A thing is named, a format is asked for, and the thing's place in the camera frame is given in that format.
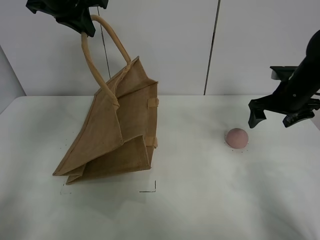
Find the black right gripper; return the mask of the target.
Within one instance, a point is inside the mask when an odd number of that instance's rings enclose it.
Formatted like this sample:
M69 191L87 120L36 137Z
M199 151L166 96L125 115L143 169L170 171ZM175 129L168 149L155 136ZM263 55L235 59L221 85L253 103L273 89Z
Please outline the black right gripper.
M271 78L279 80L280 84L266 98L252 99L249 102L249 127L253 129L267 119L264 110L292 113L282 121L286 128L312 119L315 116L312 110L320 109L320 101L313 98L320 89L320 66L271 66L270 68Z

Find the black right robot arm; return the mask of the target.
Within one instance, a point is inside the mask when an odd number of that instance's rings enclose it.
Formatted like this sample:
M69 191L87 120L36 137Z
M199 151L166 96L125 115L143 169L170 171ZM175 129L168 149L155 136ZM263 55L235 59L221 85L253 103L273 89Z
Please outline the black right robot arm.
M267 96L252 99L248 106L248 125L253 129L267 119L264 111L285 115L283 125L288 128L298 122L312 119L320 109L320 32L310 39L306 56L299 66L271 66L271 78L279 80L276 90Z

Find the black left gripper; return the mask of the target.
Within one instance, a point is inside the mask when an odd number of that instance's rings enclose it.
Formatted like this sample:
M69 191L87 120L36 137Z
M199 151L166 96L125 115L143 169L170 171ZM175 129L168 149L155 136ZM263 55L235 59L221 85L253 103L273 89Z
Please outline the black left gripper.
M96 29L89 8L106 9L108 3L108 0L28 0L26 7L34 14L46 13L55 17L57 23L93 37Z

